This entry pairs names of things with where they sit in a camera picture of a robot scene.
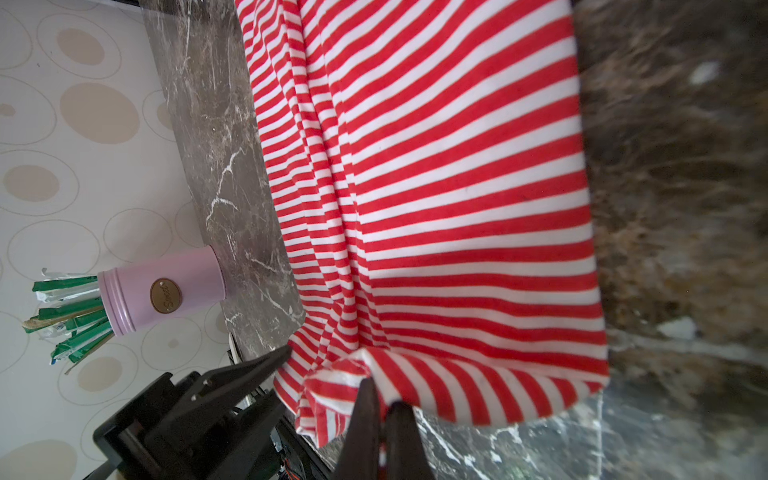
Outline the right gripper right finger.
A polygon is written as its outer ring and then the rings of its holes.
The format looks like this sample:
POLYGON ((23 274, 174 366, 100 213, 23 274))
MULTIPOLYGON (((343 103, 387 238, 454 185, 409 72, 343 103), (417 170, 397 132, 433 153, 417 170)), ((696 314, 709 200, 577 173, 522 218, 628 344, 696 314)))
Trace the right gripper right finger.
POLYGON ((433 480, 413 408, 394 403, 384 423, 385 478, 390 480, 433 480))

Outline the red white striped tank top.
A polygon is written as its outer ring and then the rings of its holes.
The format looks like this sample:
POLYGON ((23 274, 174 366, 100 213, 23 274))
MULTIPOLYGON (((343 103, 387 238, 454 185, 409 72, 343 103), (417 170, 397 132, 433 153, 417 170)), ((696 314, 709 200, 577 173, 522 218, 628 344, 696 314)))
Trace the red white striped tank top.
POLYGON ((239 1, 305 312, 275 390, 324 446, 361 382, 505 427, 609 381, 567 1, 239 1))

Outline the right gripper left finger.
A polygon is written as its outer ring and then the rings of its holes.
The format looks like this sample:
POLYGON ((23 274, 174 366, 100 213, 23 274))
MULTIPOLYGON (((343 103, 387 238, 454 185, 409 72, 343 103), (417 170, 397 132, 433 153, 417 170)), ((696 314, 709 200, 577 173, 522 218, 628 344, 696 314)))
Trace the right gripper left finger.
POLYGON ((335 466, 336 480, 375 480, 379 476, 381 409, 371 378, 358 389, 349 428, 335 466))

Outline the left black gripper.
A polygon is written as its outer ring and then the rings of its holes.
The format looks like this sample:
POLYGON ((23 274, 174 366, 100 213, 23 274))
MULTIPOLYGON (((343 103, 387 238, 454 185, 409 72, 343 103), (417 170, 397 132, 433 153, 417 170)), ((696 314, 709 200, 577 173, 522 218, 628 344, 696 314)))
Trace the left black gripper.
POLYGON ((161 375, 94 431, 106 459, 90 478, 271 478, 278 456, 270 433, 285 408, 274 393, 237 406, 291 353, 285 345, 237 365, 192 372, 178 383, 161 375))

